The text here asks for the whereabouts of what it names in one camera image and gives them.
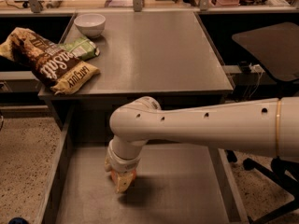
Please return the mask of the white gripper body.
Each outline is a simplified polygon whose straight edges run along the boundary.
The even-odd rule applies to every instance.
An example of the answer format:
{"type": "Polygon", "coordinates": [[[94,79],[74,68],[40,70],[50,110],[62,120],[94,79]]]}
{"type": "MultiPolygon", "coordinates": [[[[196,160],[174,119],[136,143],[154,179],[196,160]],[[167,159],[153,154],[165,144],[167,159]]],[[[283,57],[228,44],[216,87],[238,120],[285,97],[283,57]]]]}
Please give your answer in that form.
{"type": "Polygon", "coordinates": [[[133,171],[140,161],[140,156],[136,158],[126,160],[119,157],[116,152],[113,150],[113,142],[110,141],[107,148],[107,157],[109,157],[112,170],[117,171],[118,173],[127,173],[133,171]]]}

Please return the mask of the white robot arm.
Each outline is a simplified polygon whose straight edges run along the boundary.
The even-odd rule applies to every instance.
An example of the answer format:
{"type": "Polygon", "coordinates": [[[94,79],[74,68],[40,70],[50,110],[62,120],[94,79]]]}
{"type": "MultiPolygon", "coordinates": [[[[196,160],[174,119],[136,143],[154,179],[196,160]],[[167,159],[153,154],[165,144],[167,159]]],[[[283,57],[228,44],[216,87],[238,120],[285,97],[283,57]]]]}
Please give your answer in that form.
{"type": "Polygon", "coordinates": [[[118,193],[135,179],[142,147],[161,139],[228,149],[286,161],[299,158],[299,99],[274,98],[162,110],[148,96],[116,109],[109,120],[105,170],[118,193]]]}

